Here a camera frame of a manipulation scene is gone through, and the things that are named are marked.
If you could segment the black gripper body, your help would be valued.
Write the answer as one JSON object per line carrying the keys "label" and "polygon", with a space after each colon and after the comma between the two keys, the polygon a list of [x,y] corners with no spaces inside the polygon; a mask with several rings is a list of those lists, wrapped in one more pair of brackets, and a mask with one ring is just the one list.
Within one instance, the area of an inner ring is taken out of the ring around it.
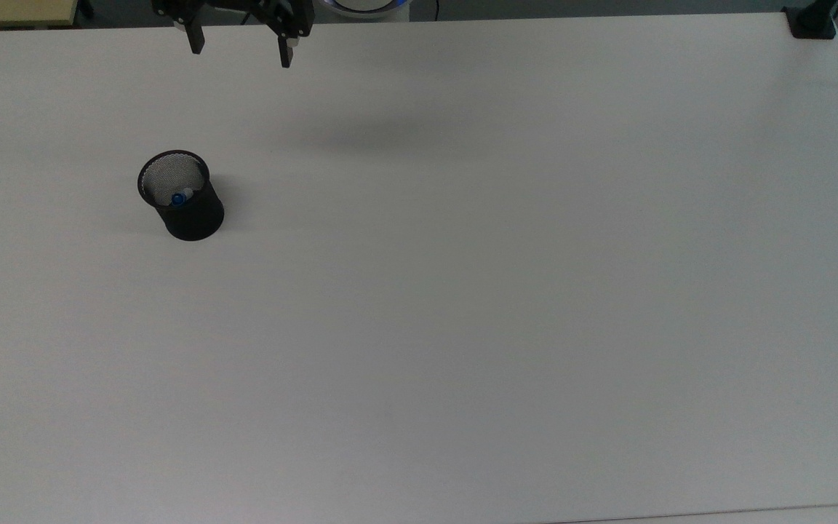
{"label": "black gripper body", "polygon": [[180,24],[188,34],[200,34],[204,7],[243,12],[269,27],[277,36],[302,39],[315,23],[311,1],[153,1],[152,11]]}

